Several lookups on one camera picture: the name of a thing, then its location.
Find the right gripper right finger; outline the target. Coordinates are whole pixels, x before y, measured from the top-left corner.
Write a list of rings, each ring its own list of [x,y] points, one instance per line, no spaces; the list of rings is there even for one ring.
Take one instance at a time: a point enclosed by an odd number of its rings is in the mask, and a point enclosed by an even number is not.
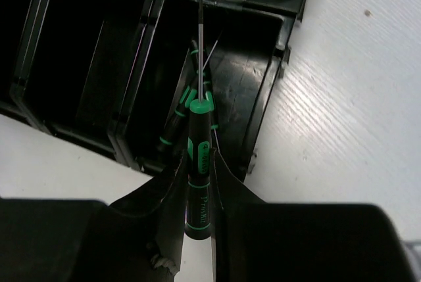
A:
[[[215,281],[410,281],[386,213],[373,204],[267,203],[210,156]]]

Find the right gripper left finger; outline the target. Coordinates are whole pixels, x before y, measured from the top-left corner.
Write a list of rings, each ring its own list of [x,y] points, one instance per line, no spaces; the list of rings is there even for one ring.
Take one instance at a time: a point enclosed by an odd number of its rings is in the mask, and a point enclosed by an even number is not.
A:
[[[187,154],[126,196],[2,199],[2,281],[173,281],[180,271]]]

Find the green black precision screwdriver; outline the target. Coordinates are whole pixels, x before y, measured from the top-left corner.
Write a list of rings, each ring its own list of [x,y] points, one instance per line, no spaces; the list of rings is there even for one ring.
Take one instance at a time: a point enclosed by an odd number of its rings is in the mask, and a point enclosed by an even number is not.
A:
[[[163,132],[161,133],[158,143],[157,150],[159,153],[168,154],[178,144],[182,137],[187,124],[189,116],[189,106],[192,100],[197,97],[197,84],[198,84],[198,72],[199,67],[199,46],[197,38],[191,38],[189,43],[189,59],[193,66],[194,75],[191,77],[189,82],[185,82],[182,90],[181,97],[176,104],[176,107],[169,117]]]

